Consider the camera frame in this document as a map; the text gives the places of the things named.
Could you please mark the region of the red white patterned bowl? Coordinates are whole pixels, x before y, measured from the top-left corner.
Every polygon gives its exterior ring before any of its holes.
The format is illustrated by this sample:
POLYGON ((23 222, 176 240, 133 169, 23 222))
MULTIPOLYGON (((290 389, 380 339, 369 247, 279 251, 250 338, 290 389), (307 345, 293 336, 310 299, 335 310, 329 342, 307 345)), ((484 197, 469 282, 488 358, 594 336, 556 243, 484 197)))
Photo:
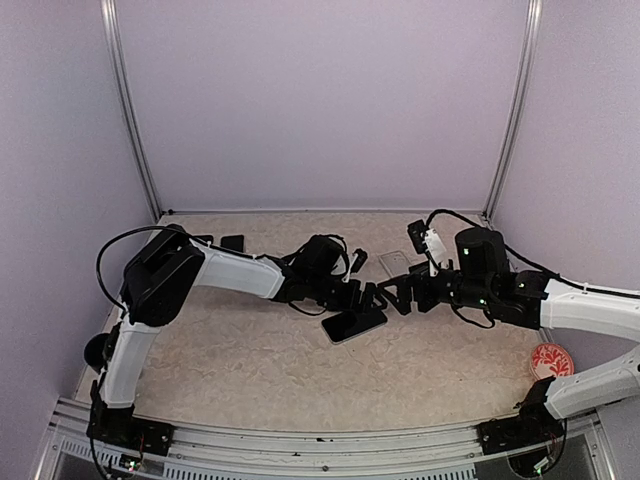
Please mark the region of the red white patterned bowl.
POLYGON ((568 377, 575 373, 570 354, 555 343, 541 343, 531 354, 530 371, 535 380, 568 377))

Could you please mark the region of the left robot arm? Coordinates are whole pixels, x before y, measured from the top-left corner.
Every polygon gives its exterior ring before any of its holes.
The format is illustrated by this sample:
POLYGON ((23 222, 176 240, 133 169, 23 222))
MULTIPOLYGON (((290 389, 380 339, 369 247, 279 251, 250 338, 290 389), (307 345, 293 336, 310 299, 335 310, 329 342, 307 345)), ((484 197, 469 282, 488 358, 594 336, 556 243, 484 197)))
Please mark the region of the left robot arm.
POLYGON ((336 234, 315 234, 294 252, 276 257, 216 246, 211 237, 190 234, 177 224, 147 230, 153 236, 126 264, 119 294, 107 297, 118 312, 115 326, 85 347, 85 361, 98 374, 92 406, 104 410, 99 424, 118 444, 133 443, 140 434, 139 421, 130 414, 147 355, 195 287, 252 295, 295 311, 311 300, 335 344, 387 322, 387 302, 377 286, 355 277, 366 252, 349 251, 336 234))

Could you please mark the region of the front aluminium rail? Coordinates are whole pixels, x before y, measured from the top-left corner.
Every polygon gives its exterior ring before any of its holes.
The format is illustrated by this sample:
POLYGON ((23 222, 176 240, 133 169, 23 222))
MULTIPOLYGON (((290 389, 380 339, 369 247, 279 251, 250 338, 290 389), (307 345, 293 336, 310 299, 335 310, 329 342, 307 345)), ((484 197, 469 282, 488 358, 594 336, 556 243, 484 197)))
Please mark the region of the front aluminium rail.
POLYGON ((510 453, 487 455, 475 425, 378 432, 303 433, 179 424, 163 455, 91 441, 84 410, 61 404, 45 433, 32 478, 98 477, 92 459, 130 479, 504 479, 510 453))

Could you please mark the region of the aluminium frame post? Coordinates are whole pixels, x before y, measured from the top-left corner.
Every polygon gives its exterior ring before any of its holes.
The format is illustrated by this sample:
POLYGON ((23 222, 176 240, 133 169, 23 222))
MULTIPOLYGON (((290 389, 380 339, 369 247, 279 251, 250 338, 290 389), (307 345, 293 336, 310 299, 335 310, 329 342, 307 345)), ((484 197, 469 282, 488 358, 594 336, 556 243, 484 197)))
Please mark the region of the aluminium frame post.
POLYGON ((506 130, 500 147, 498 164, 483 210, 484 218, 489 224, 491 224, 495 218, 499 200, 506 184, 519 127, 525 110, 529 80, 535 61, 542 10, 542 0, 530 0, 528 2, 523 43, 516 73, 514 92, 507 117, 506 130))
POLYGON ((136 170, 150 215, 154 221, 158 221, 162 216, 161 201, 146 157, 139 124, 136 118, 119 30, 117 4, 114 0, 102 0, 100 2, 100 10, 118 91, 119 103, 129 143, 132 148, 136 170))

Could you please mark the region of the left aluminium frame post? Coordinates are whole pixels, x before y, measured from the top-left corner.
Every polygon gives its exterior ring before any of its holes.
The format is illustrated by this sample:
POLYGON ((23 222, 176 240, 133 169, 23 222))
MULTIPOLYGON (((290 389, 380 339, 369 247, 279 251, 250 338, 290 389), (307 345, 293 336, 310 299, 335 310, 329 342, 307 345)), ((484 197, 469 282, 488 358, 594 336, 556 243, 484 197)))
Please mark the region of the left aluminium frame post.
POLYGON ((102 0, 100 2, 100 10, 118 91, 119 103, 129 143, 132 148, 136 170, 150 215, 154 221, 158 221, 162 216, 161 201, 146 157, 139 124, 136 118, 119 30, 117 4, 114 0, 102 0))

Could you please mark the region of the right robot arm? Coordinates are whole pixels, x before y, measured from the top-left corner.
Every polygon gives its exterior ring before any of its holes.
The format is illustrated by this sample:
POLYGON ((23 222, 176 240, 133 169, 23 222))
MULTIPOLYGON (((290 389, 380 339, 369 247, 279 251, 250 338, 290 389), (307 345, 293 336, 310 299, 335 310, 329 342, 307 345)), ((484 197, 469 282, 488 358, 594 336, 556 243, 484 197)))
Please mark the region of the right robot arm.
MULTIPOLYGON (((402 315, 426 313, 439 304, 453 311, 472 308, 491 322, 531 330, 573 329, 639 340, 639 295, 578 284, 536 266, 514 272, 502 235, 484 227, 458 232, 459 266, 432 261, 379 284, 381 294, 402 315)), ((535 442, 551 421, 639 394, 639 350, 568 377, 538 380, 522 401, 511 433, 523 444, 535 442)))

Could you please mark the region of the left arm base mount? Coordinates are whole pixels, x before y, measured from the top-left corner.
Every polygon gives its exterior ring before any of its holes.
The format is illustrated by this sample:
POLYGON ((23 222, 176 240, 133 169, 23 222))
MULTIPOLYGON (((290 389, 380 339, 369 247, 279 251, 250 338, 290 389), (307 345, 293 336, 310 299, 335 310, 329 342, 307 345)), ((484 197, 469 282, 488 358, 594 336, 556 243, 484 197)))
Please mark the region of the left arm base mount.
POLYGON ((142 454, 166 457, 175 427, 169 423, 134 415, 134 406, 111 408, 102 400, 98 382, 91 386, 91 407, 87 436, 105 444, 134 450, 142 454))

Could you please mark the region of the black phone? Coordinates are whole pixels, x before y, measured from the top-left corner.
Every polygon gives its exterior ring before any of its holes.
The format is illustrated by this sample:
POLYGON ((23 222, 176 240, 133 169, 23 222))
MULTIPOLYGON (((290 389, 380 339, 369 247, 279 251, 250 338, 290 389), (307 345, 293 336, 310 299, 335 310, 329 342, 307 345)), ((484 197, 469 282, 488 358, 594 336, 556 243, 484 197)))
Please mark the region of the black phone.
POLYGON ((245 237, 242 234, 227 235, 220 239, 220 247, 234 252, 245 252, 245 237))
POLYGON ((387 323, 387 316, 379 310, 366 313, 342 312, 321 321, 330 341, 340 344, 387 323))
POLYGON ((214 244, 214 237, 212 235, 194 235, 191 239, 207 248, 210 248, 214 244))

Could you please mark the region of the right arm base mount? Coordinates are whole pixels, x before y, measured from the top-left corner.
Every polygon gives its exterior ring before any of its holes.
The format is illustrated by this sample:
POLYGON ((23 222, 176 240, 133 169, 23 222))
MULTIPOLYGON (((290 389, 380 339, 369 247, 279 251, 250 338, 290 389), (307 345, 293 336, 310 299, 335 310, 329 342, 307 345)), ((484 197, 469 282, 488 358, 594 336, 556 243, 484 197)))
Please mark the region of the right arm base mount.
POLYGON ((515 416, 494 419, 477 425, 482 452, 492 455, 563 437, 566 426, 544 406, 555 377, 538 380, 518 404, 515 416))

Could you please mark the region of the right aluminium frame post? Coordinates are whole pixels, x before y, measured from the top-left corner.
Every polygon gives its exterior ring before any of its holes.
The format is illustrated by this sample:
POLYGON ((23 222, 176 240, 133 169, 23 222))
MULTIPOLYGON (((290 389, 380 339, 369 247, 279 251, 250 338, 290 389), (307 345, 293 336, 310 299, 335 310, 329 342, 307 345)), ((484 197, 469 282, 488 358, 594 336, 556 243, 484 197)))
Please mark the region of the right aluminium frame post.
POLYGON ((528 2, 523 43, 516 73, 514 92, 507 117, 506 130, 500 147, 498 164, 483 210, 484 218, 489 224, 491 224, 495 218, 499 200, 506 184, 519 127, 525 110, 529 80, 535 61, 542 10, 542 0, 530 0, 528 2))

